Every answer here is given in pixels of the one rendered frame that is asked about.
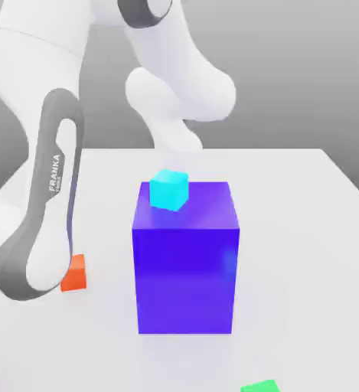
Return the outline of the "large blue box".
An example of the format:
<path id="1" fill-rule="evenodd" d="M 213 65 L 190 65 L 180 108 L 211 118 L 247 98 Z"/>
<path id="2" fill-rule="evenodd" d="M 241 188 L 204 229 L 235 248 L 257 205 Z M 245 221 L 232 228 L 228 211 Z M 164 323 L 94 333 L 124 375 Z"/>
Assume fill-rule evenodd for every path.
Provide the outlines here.
<path id="1" fill-rule="evenodd" d="M 191 182 L 174 212 L 152 207 L 143 182 L 132 224 L 139 333 L 231 333 L 239 242 L 228 183 Z"/>

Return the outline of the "small orange cube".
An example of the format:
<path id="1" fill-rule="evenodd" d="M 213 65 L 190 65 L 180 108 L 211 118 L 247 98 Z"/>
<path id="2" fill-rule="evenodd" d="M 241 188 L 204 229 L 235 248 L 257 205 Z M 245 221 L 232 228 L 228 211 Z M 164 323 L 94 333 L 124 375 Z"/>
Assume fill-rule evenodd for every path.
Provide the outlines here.
<path id="1" fill-rule="evenodd" d="M 83 254 L 72 256 L 69 270 L 60 283 L 62 292 L 86 288 L 86 267 Z"/>

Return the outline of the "small green cube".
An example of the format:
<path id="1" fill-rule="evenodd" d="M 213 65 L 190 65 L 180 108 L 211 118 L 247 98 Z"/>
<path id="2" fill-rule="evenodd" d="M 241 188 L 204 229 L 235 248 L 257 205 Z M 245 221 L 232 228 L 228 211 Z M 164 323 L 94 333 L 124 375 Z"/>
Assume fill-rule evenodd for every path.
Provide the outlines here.
<path id="1" fill-rule="evenodd" d="M 274 380 L 264 380 L 240 388 L 240 392 L 280 392 Z"/>

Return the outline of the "small cyan cube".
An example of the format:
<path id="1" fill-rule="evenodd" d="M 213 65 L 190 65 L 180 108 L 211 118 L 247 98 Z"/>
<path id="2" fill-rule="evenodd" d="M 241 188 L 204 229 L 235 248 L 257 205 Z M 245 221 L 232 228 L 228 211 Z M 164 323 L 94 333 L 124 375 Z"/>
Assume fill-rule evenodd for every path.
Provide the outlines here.
<path id="1" fill-rule="evenodd" d="M 188 173 L 163 169 L 149 182 L 152 207 L 179 211 L 189 197 Z"/>

